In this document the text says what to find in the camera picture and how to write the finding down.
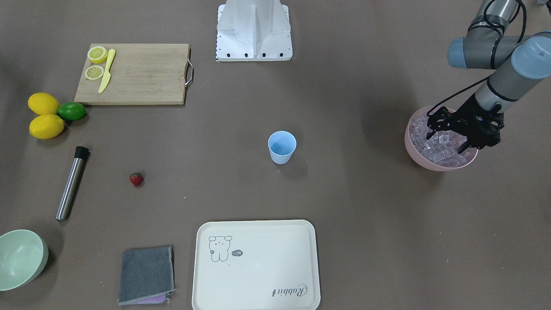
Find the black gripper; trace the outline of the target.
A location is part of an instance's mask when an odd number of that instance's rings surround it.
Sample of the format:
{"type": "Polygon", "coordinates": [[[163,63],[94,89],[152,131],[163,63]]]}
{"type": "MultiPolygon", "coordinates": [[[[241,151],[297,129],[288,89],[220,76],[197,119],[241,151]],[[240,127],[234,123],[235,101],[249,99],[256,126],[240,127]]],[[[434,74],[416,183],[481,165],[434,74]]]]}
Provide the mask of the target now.
{"type": "Polygon", "coordinates": [[[500,113],[502,104],[498,102],[489,111],[479,105],[473,94],[457,111],[451,112],[441,106],[433,114],[435,107],[426,113],[429,132],[426,140],[432,139],[438,131],[453,131],[465,138],[457,147],[457,153],[467,149],[493,147],[501,142],[500,130],[504,127],[504,114],[500,113]]]}

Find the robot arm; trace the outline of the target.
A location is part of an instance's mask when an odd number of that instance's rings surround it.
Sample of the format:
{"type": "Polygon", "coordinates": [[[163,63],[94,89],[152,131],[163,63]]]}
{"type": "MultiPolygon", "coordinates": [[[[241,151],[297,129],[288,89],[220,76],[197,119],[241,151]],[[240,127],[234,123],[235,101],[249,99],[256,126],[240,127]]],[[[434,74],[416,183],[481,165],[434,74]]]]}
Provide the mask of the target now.
{"type": "Polygon", "coordinates": [[[500,143],[505,111],[550,76],[550,31],[531,37],[524,33],[517,37],[505,35],[519,10],[525,10],[520,0],[485,0],[467,34],[450,43],[449,65],[492,69],[493,73],[475,83],[478,89],[457,111],[451,112],[441,103],[431,108],[427,112],[427,139],[438,131],[465,136],[458,153],[500,143]]]}

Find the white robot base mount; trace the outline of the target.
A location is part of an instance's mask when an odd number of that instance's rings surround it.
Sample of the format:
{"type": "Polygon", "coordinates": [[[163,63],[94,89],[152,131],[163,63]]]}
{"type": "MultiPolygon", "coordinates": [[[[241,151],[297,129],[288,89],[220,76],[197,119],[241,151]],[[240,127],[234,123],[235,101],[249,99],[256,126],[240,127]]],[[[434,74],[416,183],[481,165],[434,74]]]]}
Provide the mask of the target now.
{"type": "Polygon", "coordinates": [[[279,0],[227,0],[217,12],[217,61],[275,62],[293,58],[289,8],[279,0]]]}

